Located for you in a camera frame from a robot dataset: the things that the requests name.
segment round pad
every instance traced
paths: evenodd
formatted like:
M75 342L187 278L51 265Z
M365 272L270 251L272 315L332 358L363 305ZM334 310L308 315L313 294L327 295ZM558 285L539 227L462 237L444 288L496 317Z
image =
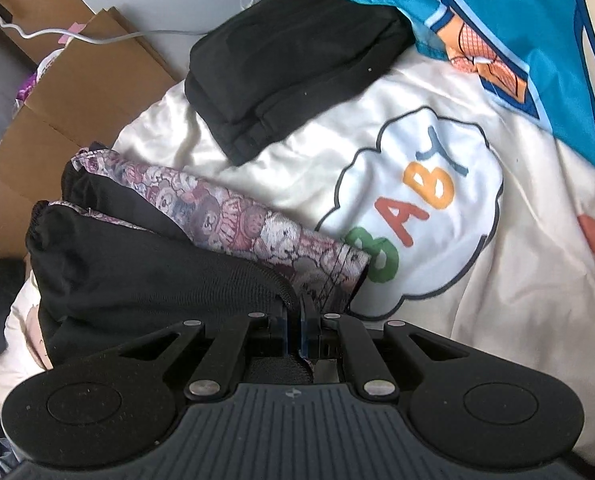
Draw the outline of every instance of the round pad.
M480 384L465 395L464 405L482 422L502 426L526 422L537 411L533 394L515 384Z
M109 418L121 405L120 394L110 386L77 383L69 384L52 394L47 402L47 409L59 422L80 426Z
M103 354L36 375L7 397L4 430L25 457L53 468L124 462L173 423L174 396L155 371L152 362Z
M514 470L572 449L583 410L557 379L473 351L425 370L409 418L428 444L457 462Z

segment white cable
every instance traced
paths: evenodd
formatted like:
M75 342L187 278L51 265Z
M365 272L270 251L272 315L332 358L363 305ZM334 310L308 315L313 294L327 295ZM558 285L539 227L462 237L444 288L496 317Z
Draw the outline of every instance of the white cable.
M71 38L75 38L76 40L81 40L85 41L86 43L93 43L96 45L116 43L116 41L131 40L132 38L146 36L147 34L174 34L176 36L206 36L208 34L208 32L195 32L192 30L147 30L146 32L132 32L131 34L125 34L124 36L118 36L117 38L104 38L102 40L96 40L95 38L89 38L87 36L83 36L82 34L76 34L75 32L65 30L64 28L46 28L44 30L38 30L37 32L27 34L20 27L18 27L18 25L15 25L15 23L5 23L1 16L0 27L15 29L18 32L18 34L20 34L20 36L22 36L25 40L37 38L38 36L42 36L43 34L61 34L62 36L69 36Z

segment red letter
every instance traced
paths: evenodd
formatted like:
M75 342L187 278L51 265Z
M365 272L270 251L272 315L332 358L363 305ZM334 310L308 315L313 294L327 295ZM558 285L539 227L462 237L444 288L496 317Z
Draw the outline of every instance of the red letter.
M413 238L404 229L404 223L406 223L411 215L415 216L420 220L428 220L429 214L420 209L417 205L409 204L408 202L400 202L399 200L393 200L392 198L385 198L381 196L375 200L375 209L382 215L386 223L393 230L393 232L400 238L400 241L405 247L413 246ZM393 214L392 209L397 211L397 214Z

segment folded clothes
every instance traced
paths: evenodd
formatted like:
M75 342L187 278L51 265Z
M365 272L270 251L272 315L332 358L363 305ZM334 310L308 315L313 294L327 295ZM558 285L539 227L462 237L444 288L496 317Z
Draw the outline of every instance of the folded clothes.
M35 205L27 247L53 365L187 319L213 330L235 314L298 308L273 269L64 203Z
M273 267L321 312L342 312L369 254L259 202L183 171L82 150L66 166L63 198L196 247Z
M413 43L393 7L263 0L193 46L185 92L239 166L360 94Z

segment blue fabric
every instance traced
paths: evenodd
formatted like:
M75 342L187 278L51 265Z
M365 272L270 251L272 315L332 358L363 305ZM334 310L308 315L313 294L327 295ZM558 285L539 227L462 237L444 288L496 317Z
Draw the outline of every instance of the blue fabric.
M413 22L418 50L436 59L444 47L435 32L459 16L527 82L520 102L481 79L493 99L595 165L595 0L354 1L401 9Z
M19 465L8 439L0 438L0 478L4 478Z

